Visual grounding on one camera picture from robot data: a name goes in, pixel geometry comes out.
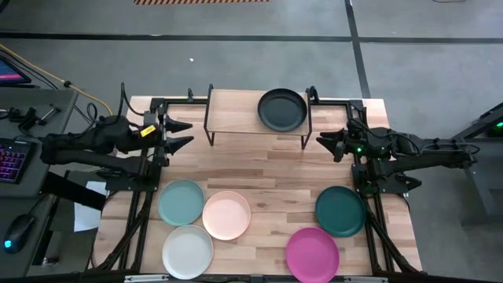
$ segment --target keyboard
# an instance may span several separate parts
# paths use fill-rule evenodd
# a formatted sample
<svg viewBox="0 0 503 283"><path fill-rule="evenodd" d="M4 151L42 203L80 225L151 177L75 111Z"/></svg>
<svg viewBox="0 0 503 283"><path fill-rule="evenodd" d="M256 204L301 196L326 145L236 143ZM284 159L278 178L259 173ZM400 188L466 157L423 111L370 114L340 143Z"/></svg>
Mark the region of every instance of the keyboard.
<svg viewBox="0 0 503 283"><path fill-rule="evenodd" d="M35 148L34 142L0 138L0 182L18 184Z"/></svg>

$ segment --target plate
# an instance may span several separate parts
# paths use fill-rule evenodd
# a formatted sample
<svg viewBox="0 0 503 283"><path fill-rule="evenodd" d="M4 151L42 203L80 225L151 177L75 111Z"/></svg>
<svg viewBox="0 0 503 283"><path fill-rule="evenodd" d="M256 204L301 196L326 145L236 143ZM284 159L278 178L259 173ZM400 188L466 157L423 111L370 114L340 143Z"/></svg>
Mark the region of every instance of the plate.
<svg viewBox="0 0 503 283"><path fill-rule="evenodd" d="M199 226L181 226L171 232L164 242L164 267L178 279L198 277L210 266L212 258L211 237Z"/></svg>
<svg viewBox="0 0 503 283"><path fill-rule="evenodd" d="M351 237L365 224L365 205L352 189L332 186L316 199L320 227L334 237Z"/></svg>
<svg viewBox="0 0 503 283"><path fill-rule="evenodd" d="M302 125L306 116L306 102L293 90L270 90L260 98L259 118L271 130L295 130Z"/></svg>
<svg viewBox="0 0 503 283"><path fill-rule="evenodd" d="M213 237L228 241L239 237L250 224L252 212L239 193L224 191L207 200L203 210L203 224Z"/></svg>
<svg viewBox="0 0 503 283"><path fill-rule="evenodd" d="M196 221L203 207L203 190L191 180L176 180L167 184L157 201L160 217L173 226L188 225Z"/></svg>
<svg viewBox="0 0 503 283"><path fill-rule="evenodd" d="M339 249L324 230L307 227L295 232L286 245L286 263L299 281L326 283L339 269Z"/></svg>

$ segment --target concrete floor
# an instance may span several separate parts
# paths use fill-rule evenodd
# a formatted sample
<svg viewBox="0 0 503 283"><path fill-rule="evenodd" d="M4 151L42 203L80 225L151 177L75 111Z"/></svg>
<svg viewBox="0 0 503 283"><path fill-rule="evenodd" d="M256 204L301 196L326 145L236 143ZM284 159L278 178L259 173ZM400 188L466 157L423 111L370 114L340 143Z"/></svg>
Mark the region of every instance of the concrete floor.
<svg viewBox="0 0 503 283"><path fill-rule="evenodd" d="M502 37L503 2L353 0L360 36ZM132 1L16 0L0 31L169 35L340 35L349 27L343 0L262 4L134 6ZM114 110L128 95L204 94L221 88L302 90L362 97L354 54L343 42L113 42L1 39L41 67L70 79ZM383 98L391 126L423 137L450 137L501 102L503 45L362 44L370 93ZM88 100L79 99L85 107ZM85 123L76 114L68 129ZM414 171L410 194L424 270L503 281L503 226L464 229L477 204L464 173Z"/></svg>

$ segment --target monitor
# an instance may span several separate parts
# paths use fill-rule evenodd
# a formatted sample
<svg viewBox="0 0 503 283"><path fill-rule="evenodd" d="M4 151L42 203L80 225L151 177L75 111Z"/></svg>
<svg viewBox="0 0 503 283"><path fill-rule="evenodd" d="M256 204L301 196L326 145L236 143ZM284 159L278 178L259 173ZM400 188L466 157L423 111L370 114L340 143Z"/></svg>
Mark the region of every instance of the monitor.
<svg viewBox="0 0 503 283"><path fill-rule="evenodd" d="M0 56L0 86L31 83L31 79L7 58Z"/></svg>

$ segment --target white paper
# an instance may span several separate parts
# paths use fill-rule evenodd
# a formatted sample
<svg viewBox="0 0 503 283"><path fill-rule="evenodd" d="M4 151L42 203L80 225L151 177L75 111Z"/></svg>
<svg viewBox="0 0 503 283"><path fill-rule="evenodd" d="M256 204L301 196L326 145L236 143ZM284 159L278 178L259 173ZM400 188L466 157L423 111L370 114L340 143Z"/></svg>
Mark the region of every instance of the white paper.
<svg viewBox="0 0 503 283"><path fill-rule="evenodd" d="M86 188L105 196L107 194L106 184L106 182L88 182ZM75 203L75 223L73 226L75 232L97 228L100 226L100 219L101 211Z"/></svg>

